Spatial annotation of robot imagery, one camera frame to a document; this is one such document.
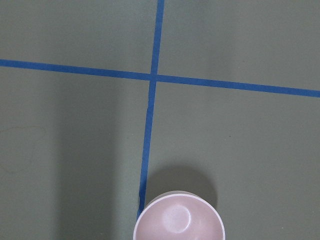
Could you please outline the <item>pink bowl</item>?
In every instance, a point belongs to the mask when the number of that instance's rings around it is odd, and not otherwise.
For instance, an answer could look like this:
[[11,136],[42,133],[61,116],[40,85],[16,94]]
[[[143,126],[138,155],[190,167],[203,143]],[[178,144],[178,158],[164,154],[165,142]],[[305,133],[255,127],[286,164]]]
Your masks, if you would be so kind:
[[134,240],[225,240],[216,209],[196,194],[169,191],[154,198],[140,213]]

